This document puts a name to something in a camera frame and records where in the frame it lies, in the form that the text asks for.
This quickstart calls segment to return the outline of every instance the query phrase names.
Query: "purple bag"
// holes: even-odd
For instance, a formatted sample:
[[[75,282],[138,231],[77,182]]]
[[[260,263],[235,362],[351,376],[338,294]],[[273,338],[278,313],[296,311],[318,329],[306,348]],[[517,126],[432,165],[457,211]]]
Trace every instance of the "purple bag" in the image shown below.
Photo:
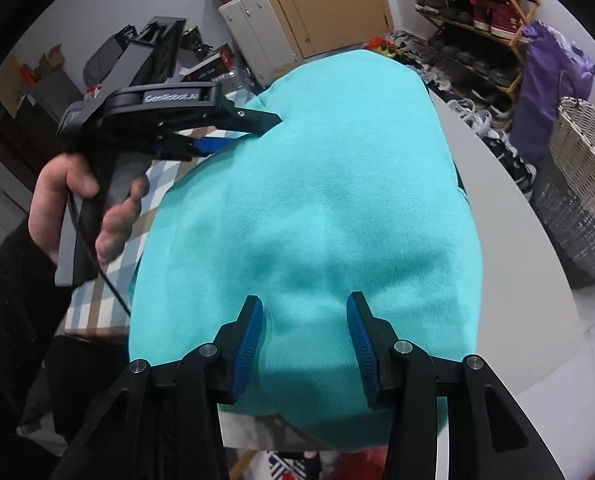
[[[539,20],[524,27],[523,34],[530,43],[511,142],[526,162],[539,165],[548,151],[559,98],[587,100],[593,87],[595,63],[561,33]],[[562,78],[560,86],[562,72],[569,77]]]

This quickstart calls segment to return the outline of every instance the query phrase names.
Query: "shoe rack shelf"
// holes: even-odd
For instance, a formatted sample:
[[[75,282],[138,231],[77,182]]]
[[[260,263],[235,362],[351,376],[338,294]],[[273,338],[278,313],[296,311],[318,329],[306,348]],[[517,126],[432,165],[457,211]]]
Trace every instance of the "shoe rack shelf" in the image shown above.
[[[513,5],[513,7],[515,7],[517,12],[519,12],[519,15],[522,19],[523,24],[527,24],[533,20],[533,17],[535,16],[535,12],[537,11],[537,9],[540,6],[539,0],[508,0],[508,1],[510,1],[511,5]],[[522,8],[522,6],[520,4],[522,1],[526,2],[525,8],[528,8],[527,12],[524,11],[524,9]],[[494,34],[488,32],[486,30],[481,30],[479,28],[475,28],[472,25],[466,25],[465,23],[447,20],[446,18],[444,18],[444,16],[442,16],[440,14],[431,14],[429,12],[421,12],[421,11],[418,11],[418,13],[421,16],[423,16],[426,20],[431,22],[434,25],[434,27],[441,28],[441,27],[444,27],[446,23],[450,23],[451,25],[454,25],[456,27],[464,28],[465,30],[469,30],[470,32],[473,32],[474,34],[478,34],[479,36],[484,36],[485,38],[489,38],[490,40],[496,41],[497,43],[501,43],[501,44],[507,46],[509,49],[511,49],[511,51],[517,57],[517,59],[519,60],[519,62],[521,63],[522,66],[525,64],[524,54],[522,53],[522,50],[521,50],[521,46],[523,45],[523,43],[521,42],[521,39],[522,39],[522,29],[521,28],[519,28],[517,30],[517,32],[516,32],[515,36],[513,36],[513,38],[506,39],[506,38],[501,38],[499,36],[495,36]],[[475,72],[472,67],[465,65],[463,63],[460,63],[459,61],[457,61],[455,59],[451,59],[451,60],[462,65],[467,70],[470,70],[471,72],[477,74],[477,72]],[[484,80],[488,80],[488,78],[486,76],[482,76],[481,74],[478,74],[478,75],[480,77],[482,77]],[[511,86],[509,88],[505,89],[505,88],[501,88],[498,86],[498,89],[500,89],[503,92],[506,92],[508,94],[513,94],[513,92],[515,92],[517,90],[517,88],[519,87],[520,81],[521,81],[521,75],[517,77],[517,79],[511,84]]]

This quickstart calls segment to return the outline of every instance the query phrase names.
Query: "black sleeve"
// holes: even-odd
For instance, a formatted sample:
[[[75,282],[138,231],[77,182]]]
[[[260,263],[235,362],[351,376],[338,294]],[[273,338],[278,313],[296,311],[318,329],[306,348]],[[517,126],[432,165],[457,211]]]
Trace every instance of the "black sleeve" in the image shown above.
[[[0,249],[0,437],[12,435],[26,394],[71,300],[25,220]]]

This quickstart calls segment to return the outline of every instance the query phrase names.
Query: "folded turquoise garment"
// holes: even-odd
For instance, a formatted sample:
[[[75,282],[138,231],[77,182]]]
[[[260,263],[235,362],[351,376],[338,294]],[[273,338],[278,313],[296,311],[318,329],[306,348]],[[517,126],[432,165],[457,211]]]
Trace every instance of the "folded turquoise garment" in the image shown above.
[[[361,50],[293,70],[248,107],[284,122],[211,156],[162,200],[130,357],[181,359],[255,294],[264,326],[234,411],[280,413],[338,449],[384,445],[390,414],[365,400],[350,293],[429,354],[475,351],[481,251],[433,104],[415,72]]]

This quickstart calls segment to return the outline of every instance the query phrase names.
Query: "human hand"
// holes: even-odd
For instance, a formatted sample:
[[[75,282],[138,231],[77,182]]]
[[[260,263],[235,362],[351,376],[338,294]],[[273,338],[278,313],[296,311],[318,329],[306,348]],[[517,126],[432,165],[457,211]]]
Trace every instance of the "human hand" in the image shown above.
[[[102,230],[95,240],[100,265],[112,262],[122,253],[133,224],[142,212],[141,200],[148,193],[148,187],[146,176],[135,179],[127,199],[104,215]],[[100,189],[86,159],[77,153],[62,153],[42,168],[31,201],[31,239],[55,264],[58,263],[68,189],[85,199],[94,197]]]

